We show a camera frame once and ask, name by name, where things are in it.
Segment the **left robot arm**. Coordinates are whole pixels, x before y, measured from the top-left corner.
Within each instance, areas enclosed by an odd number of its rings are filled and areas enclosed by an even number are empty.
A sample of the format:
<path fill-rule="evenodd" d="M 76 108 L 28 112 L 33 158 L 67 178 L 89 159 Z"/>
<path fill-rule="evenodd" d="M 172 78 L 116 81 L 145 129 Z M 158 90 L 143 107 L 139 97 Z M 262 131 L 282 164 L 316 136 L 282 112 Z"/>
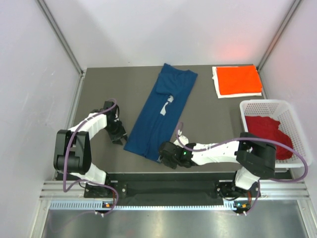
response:
<path fill-rule="evenodd" d="M 116 99 L 104 102 L 101 109 L 92 110 L 86 118 L 69 129 L 56 134 L 53 167 L 63 173 L 63 192 L 69 192 L 77 183 L 88 183 L 100 196 L 117 196 L 107 172 L 92 162 L 91 140 L 104 130 L 113 144 L 127 141 L 127 132 L 119 119 L 120 109 Z"/>

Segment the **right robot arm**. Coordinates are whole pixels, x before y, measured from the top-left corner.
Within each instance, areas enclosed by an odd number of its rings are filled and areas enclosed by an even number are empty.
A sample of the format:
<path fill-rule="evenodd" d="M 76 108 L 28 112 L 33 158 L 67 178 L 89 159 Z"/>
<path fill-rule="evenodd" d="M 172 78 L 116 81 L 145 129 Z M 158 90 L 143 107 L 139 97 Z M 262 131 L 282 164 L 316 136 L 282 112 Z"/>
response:
<path fill-rule="evenodd" d="M 231 185 L 218 184 L 217 192 L 222 198 L 233 200 L 246 195 L 260 179 L 275 177 L 276 147 L 248 132 L 242 132 L 238 141 L 220 144 L 189 143 L 180 136 L 175 142 L 163 142 L 159 158 L 164 165 L 175 169 L 190 168 L 216 163 L 240 164 Z"/>

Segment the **blue t shirt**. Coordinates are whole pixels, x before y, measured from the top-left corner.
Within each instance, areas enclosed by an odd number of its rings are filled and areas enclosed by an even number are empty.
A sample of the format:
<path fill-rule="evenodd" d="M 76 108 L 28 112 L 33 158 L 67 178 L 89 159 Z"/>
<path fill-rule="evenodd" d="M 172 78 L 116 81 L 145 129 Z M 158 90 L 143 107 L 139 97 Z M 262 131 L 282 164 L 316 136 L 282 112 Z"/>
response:
<path fill-rule="evenodd" d="M 133 126 L 124 150 L 159 163 L 159 147 L 169 141 L 198 74 L 164 64 Z"/>

